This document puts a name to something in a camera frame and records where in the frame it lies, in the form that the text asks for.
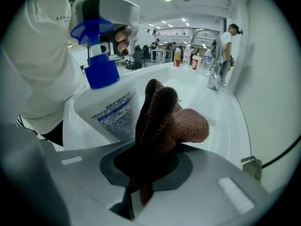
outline white sink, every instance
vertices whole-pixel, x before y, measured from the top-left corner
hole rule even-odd
[[[192,108],[209,122],[209,137],[191,146],[215,152],[237,167],[240,160],[251,155],[246,122],[236,97],[226,88],[218,91],[206,87],[208,77],[197,71],[173,67],[172,63],[156,65],[128,73],[137,86],[140,108],[144,103],[144,90],[149,80],[157,79],[163,85],[174,88],[182,100],[182,108]],[[65,150],[91,148],[109,142],[85,123],[73,110],[71,97],[65,105],[63,119],[63,143]]]

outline faucet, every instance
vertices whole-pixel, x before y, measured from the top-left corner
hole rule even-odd
[[[209,32],[211,33],[216,40],[216,58],[212,58],[211,66],[210,66],[210,76],[207,87],[209,89],[216,90],[221,85],[224,84],[227,72],[229,70],[229,61],[225,60],[223,51],[222,51],[222,41],[220,37],[211,29],[201,28],[196,30],[193,33],[193,36],[190,40],[190,45],[193,47],[198,47],[198,45],[194,44],[193,41],[195,37],[201,32]]]

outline bottle label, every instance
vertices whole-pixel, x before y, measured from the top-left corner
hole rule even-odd
[[[183,65],[189,65],[191,54],[184,54],[183,56]]]
[[[205,56],[204,60],[207,62],[211,62],[212,57],[211,56]]]
[[[136,123],[139,116],[139,99],[136,90],[126,93],[106,110],[93,116],[109,133],[120,141],[135,137]]]

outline brown cloth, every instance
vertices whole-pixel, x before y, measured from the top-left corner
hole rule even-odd
[[[152,182],[162,176],[160,165],[168,152],[177,143],[203,142],[209,135],[207,120],[195,110],[182,109],[177,101],[173,88],[156,79],[147,84],[132,148],[134,171],[129,184],[131,193],[140,189],[143,206],[152,196]]]

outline hand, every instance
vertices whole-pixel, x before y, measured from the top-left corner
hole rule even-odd
[[[116,33],[115,39],[117,42],[117,49],[123,55],[128,55],[127,47],[131,43],[131,29],[129,27],[125,27]]]

